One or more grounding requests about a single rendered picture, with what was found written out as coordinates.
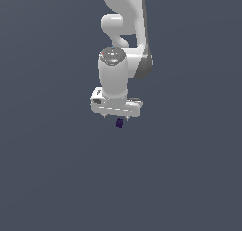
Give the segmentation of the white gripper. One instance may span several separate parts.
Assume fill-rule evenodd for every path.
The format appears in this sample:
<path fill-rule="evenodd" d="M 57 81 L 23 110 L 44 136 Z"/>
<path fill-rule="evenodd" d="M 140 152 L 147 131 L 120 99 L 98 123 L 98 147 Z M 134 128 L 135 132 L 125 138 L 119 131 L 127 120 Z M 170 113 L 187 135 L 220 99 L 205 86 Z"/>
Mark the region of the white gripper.
<path fill-rule="evenodd" d="M 90 97 L 91 110 L 107 118 L 108 115 L 123 116 L 127 121 L 130 117 L 139 117 L 143 101 L 139 98 L 123 97 L 119 102 L 106 99 L 102 95 L 102 88 L 96 87 Z"/>

